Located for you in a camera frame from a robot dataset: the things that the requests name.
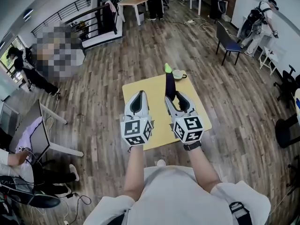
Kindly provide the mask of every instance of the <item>blue chair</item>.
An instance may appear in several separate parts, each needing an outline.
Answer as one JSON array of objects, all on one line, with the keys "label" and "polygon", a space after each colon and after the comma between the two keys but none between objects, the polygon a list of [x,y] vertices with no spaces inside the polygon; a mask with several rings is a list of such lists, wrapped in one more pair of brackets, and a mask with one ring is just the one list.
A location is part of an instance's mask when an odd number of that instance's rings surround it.
[{"label": "blue chair", "polygon": [[237,63],[239,59],[240,52],[242,51],[241,47],[231,39],[230,35],[228,34],[226,28],[220,23],[219,21],[217,22],[217,39],[219,40],[219,43],[217,44],[217,51],[216,54],[218,53],[220,43],[222,46],[226,49],[225,56],[222,61],[222,65],[225,61],[227,52],[229,52],[229,56],[231,52],[238,52],[238,56],[236,57],[235,64]]}]

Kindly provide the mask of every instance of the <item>hand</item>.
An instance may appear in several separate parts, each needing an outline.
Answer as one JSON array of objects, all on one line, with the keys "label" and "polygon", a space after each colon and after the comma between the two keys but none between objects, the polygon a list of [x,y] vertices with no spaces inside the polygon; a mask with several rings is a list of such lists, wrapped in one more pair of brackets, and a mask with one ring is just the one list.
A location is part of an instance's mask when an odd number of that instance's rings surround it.
[{"label": "hand", "polygon": [[273,34],[273,36],[274,36],[275,38],[278,38],[278,31],[277,31],[277,30],[274,30],[274,31],[272,32],[272,34]]}]

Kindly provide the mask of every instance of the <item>wooden table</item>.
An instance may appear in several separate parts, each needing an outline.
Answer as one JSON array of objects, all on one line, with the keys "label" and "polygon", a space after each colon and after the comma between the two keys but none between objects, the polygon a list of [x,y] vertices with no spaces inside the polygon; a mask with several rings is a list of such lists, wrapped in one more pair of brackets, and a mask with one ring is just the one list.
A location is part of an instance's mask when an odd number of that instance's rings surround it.
[{"label": "wooden table", "polygon": [[140,17],[139,17],[139,11],[137,10],[137,5],[145,3],[146,11],[148,11],[147,1],[148,0],[123,0],[121,2],[118,2],[119,11],[120,11],[123,22],[125,22],[125,18],[124,18],[124,14],[123,14],[124,6],[133,6],[135,8],[135,16],[136,16],[137,24],[140,26],[141,21],[140,21]]},{"label": "wooden table", "polygon": [[[175,83],[176,90],[186,94],[195,103],[198,115],[203,120],[204,130],[207,131],[211,129],[210,119],[208,118],[189,77],[176,81]],[[125,103],[140,90],[144,90],[147,94],[149,113],[154,121],[154,129],[148,144],[144,145],[144,150],[179,141],[178,138],[175,138],[174,132],[171,129],[171,116],[169,116],[165,106],[165,75],[126,84],[122,89]],[[177,109],[179,109],[177,98],[175,99],[174,104],[177,106]]]}]

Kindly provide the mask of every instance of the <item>sneaker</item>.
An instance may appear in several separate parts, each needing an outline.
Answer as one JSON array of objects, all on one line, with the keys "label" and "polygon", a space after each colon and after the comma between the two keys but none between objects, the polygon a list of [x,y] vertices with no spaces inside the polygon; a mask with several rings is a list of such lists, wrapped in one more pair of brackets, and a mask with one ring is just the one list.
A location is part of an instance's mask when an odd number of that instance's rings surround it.
[{"label": "sneaker", "polygon": [[73,164],[70,164],[70,165],[69,165],[69,168],[70,168],[70,172],[71,172],[71,173],[74,173],[75,176],[76,176],[75,181],[78,182],[78,181],[79,181],[79,175],[78,175],[78,172],[77,172],[75,166],[74,166]]},{"label": "sneaker", "polygon": [[244,53],[245,53],[245,55],[249,56],[250,58],[254,57],[254,55],[249,54],[247,51],[245,51]]},{"label": "sneaker", "polygon": [[71,194],[72,193],[72,190],[65,184],[65,183],[60,183],[58,184],[59,186],[65,186],[67,188],[67,192],[66,193],[63,193],[63,194],[56,194],[56,196],[58,198],[63,198],[63,197],[66,197],[67,195]]},{"label": "sneaker", "polygon": [[157,164],[156,164],[157,167],[165,167],[167,166],[167,164],[165,163],[165,161],[163,159],[160,159]]},{"label": "sneaker", "polygon": [[52,97],[55,97],[57,94],[59,94],[60,93],[60,88],[58,88],[58,90],[56,91],[56,93],[54,93],[53,95],[52,95]]}]

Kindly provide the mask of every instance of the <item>wooden floor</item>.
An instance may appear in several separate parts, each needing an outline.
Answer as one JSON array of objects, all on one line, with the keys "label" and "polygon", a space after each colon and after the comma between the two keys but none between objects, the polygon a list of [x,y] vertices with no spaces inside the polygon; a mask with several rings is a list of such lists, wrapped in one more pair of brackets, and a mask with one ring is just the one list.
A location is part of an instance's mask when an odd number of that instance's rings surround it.
[{"label": "wooden floor", "polygon": [[[205,5],[201,13],[207,18]],[[282,149],[275,139],[277,119],[286,119],[295,112],[276,100],[279,91],[273,83],[280,82],[278,75],[270,76],[265,67],[260,70],[257,59],[244,54],[236,66],[235,54],[221,66],[224,50],[221,48],[215,55],[218,43],[214,32],[200,32],[198,26],[175,23],[196,17],[197,10],[190,10],[188,3],[171,0],[163,22],[145,21],[139,27],[134,9],[126,7],[124,37],[88,50],[80,73],[59,84],[62,97],[56,113],[66,118],[68,125],[55,122],[51,140],[81,150],[85,156],[77,158],[52,152],[47,156],[56,159],[54,169],[67,170],[68,163],[74,164],[80,181],[71,184],[72,189],[92,199],[89,206],[80,202],[74,225],[83,224],[102,196],[121,194],[128,160],[120,138],[119,117],[124,113],[122,86],[163,74],[166,62],[174,69],[186,70],[207,111],[212,129],[205,132],[202,149],[222,181],[244,180],[270,199],[272,209],[288,192],[287,165],[300,153],[300,148],[295,144]],[[55,108],[54,98],[38,89],[31,94],[20,90],[8,104],[25,114],[37,98],[50,109]],[[146,166],[154,166],[160,158],[168,165],[190,166],[179,144],[146,151],[145,157]],[[287,224],[295,212],[298,195],[296,190],[286,197],[268,224]],[[71,198],[67,203],[70,206],[67,220],[71,222],[76,200]],[[21,207],[26,224],[31,224],[30,209]],[[46,215],[33,210],[33,223],[63,224],[66,212],[64,203],[47,210]]]}]

